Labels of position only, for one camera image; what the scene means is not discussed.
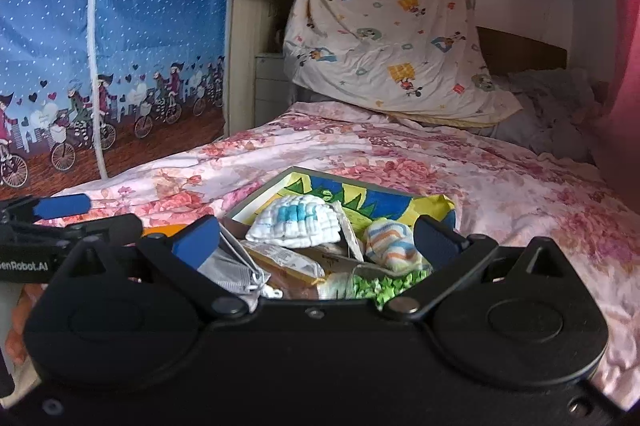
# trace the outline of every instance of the white trim strip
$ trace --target white trim strip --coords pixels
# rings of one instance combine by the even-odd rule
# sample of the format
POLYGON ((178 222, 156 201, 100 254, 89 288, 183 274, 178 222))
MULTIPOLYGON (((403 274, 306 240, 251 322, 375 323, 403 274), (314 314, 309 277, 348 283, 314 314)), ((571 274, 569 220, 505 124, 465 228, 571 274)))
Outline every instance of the white trim strip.
POLYGON ((95 46, 95 0, 87 0, 86 4, 86 53, 89 58, 89 74, 91 75, 91 97, 94 124, 94 153, 98 161, 100 178, 107 180, 107 168, 104 165, 102 146, 100 144, 100 94, 98 92, 98 62, 97 48, 95 46))

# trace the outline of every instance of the black device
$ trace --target black device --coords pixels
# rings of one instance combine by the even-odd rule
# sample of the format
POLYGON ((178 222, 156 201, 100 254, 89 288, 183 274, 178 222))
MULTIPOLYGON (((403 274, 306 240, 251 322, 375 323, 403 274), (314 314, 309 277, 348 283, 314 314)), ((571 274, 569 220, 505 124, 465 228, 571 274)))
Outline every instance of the black device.
POLYGON ((177 256, 217 247, 213 216, 171 238, 136 228, 131 247, 109 243, 109 221, 57 252, 24 329, 43 382, 5 411, 8 424, 633 420, 590 385, 607 326, 549 238, 499 247, 421 217, 416 244, 440 233, 457 256, 381 311, 370 300, 261 298, 250 313, 177 256))

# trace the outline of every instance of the hanging blanket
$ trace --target hanging blanket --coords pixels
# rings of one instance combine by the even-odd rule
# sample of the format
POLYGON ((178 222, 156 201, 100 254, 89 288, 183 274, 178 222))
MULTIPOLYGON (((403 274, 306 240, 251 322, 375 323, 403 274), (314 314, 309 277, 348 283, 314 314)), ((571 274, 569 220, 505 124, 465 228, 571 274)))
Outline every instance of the hanging blanket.
POLYGON ((491 82, 471 0, 296 0, 287 75, 334 99, 453 126, 520 109, 491 82))

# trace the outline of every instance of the wooden headboard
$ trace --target wooden headboard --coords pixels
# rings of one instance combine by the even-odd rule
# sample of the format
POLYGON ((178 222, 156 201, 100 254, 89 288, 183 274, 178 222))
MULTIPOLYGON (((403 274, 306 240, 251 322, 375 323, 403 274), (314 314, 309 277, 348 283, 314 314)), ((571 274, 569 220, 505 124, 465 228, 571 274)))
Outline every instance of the wooden headboard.
POLYGON ((495 76, 523 70, 566 68, 563 48, 485 27, 478 27, 478 36, 486 66, 495 76))

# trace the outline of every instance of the metal bolt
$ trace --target metal bolt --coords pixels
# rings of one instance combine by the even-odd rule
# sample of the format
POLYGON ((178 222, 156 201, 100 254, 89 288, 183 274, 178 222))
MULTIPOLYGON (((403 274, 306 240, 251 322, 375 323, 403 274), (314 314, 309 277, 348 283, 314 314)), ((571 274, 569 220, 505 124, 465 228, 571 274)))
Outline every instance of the metal bolt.
POLYGON ((65 407, 57 399, 45 399, 42 402, 42 409, 44 413, 51 416, 62 415, 62 412, 65 411, 65 407))
POLYGON ((313 307, 305 310, 305 314, 313 320, 321 320, 322 318, 324 318, 324 312, 313 307))
POLYGON ((221 316, 234 316, 244 310, 244 305, 242 304, 242 300, 238 298, 222 296, 213 300, 211 308, 216 314, 220 314, 221 316))
POLYGON ((389 300, 386 306, 398 314, 413 314, 420 308, 420 303, 408 296, 397 296, 389 300))
POLYGON ((574 417, 587 417, 591 413, 591 403, 583 397, 578 397, 569 403, 567 409, 574 417))

